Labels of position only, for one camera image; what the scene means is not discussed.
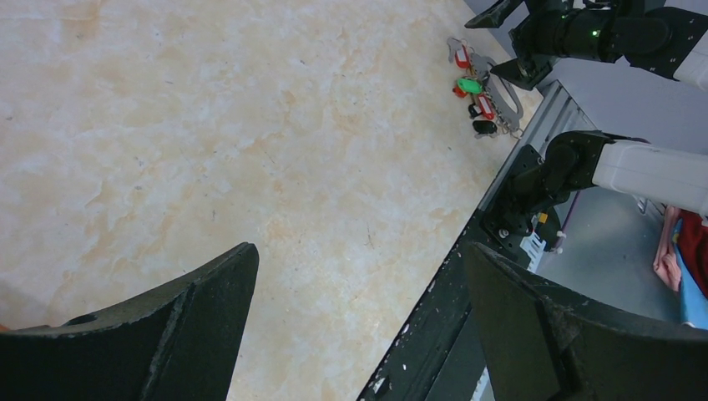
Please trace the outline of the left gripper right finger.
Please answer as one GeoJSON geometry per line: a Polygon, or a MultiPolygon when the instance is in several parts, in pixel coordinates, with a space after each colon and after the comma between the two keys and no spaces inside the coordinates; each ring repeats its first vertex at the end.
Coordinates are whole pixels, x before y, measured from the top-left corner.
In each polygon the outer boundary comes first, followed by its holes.
{"type": "Polygon", "coordinates": [[[595,301],[480,243],[464,250],[497,400],[706,399],[706,331],[595,301]]]}

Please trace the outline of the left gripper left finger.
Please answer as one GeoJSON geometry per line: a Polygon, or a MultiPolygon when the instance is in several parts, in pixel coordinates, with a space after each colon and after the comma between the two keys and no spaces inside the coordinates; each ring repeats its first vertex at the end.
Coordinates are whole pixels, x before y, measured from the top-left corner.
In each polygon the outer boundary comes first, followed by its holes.
{"type": "Polygon", "coordinates": [[[225,399],[258,268],[256,246],[244,242],[61,326],[3,332],[2,399],[225,399]]]}

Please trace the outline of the black key tag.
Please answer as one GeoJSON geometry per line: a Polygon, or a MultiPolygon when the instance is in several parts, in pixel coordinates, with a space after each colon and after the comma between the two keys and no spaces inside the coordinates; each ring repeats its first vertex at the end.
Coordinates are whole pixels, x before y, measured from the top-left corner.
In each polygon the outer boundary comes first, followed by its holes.
{"type": "Polygon", "coordinates": [[[498,126],[490,120],[474,120],[473,129],[478,135],[494,135],[498,132],[498,126]]]}

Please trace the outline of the red key tag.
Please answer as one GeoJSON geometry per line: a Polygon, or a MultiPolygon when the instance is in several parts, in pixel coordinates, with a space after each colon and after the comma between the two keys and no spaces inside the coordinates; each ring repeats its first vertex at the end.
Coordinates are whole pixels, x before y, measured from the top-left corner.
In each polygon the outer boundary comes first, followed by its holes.
{"type": "Polygon", "coordinates": [[[485,94],[479,94],[477,96],[477,104],[480,108],[481,115],[487,119],[494,121],[496,119],[496,113],[494,107],[485,94]]]}

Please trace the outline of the green key tag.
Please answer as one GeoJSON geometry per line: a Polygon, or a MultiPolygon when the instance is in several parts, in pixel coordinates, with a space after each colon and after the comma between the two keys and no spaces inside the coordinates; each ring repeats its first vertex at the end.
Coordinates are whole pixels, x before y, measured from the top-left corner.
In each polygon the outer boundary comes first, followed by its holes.
{"type": "Polygon", "coordinates": [[[456,82],[460,91],[466,94],[482,94],[484,87],[476,79],[460,78],[456,82]]]}

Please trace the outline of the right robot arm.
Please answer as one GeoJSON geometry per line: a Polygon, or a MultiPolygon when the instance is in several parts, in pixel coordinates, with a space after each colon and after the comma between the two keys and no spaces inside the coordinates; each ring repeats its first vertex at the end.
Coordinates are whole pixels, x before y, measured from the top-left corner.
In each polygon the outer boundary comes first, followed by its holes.
{"type": "Polygon", "coordinates": [[[489,74],[519,89],[562,84],[594,122],[536,122],[472,218],[475,240],[517,258],[559,229],[554,207],[599,187],[707,214],[707,6],[527,1],[513,57],[489,74]]]}

